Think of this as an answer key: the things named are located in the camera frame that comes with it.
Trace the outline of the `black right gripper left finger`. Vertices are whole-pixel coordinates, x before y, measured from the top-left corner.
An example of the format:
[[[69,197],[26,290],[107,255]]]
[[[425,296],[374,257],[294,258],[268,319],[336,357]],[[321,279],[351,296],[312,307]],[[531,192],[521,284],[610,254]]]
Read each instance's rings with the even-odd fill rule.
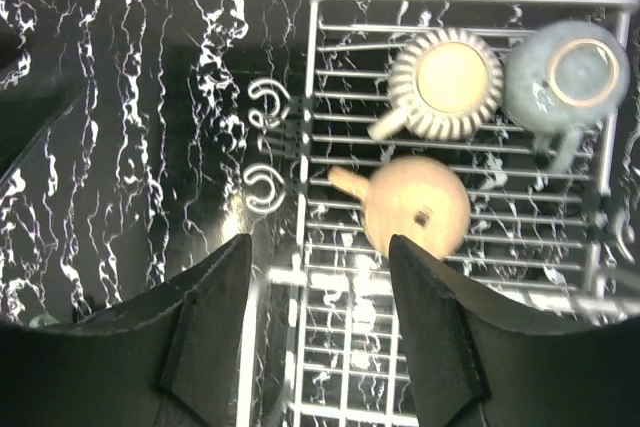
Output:
[[[77,323],[1,326],[5,426],[224,426],[251,277],[239,234]]]

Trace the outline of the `grey-blue speckled ceramic mug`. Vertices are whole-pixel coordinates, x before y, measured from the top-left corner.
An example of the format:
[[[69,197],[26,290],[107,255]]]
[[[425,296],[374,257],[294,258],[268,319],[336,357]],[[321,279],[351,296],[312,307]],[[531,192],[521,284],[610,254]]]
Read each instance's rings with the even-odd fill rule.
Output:
[[[625,49],[607,29],[580,20],[540,28],[515,46],[504,65],[502,111],[534,135],[551,175],[569,171],[584,132],[616,112],[630,83]]]

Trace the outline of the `white ribbed ceramic mug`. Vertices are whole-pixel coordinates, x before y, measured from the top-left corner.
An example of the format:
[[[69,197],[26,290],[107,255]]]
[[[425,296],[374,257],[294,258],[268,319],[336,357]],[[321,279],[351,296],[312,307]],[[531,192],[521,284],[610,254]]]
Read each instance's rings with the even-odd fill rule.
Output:
[[[467,138],[494,116],[503,88],[502,64],[478,35],[460,28],[419,33],[394,59],[390,108],[368,134],[377,141],[402,129],[426,140]]]

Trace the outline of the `tan glazed ceramic mug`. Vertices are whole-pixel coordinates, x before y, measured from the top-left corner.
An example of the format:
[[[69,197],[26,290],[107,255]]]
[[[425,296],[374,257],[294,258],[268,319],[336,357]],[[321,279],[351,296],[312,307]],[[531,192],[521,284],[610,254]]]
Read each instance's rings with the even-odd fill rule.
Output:
[[[391,237],[403,235],[443,259],[459,248],[469,230],[467,189],[449,167],[432,158],[396,158],[369,178],[334,166],[328,181],[360,201],[364,233],[385,257]]]

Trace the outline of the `mint green cup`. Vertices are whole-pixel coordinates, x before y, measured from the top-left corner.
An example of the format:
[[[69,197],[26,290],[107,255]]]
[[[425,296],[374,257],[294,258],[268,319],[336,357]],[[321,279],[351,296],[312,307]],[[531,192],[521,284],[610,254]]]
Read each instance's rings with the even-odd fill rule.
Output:
[[[56,325],[59,320],[49,313],[41,313],[34,316],[29,322],[29,328],[43,328],[51,325]]]

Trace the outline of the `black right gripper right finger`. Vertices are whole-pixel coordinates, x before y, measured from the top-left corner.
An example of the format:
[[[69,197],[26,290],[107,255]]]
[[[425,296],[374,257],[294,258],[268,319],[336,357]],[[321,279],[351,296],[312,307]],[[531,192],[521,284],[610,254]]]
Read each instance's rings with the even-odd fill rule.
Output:
[[[639,321],[597,327],[513,301],[404,236],[389,268],[422,426],[635,426]]]

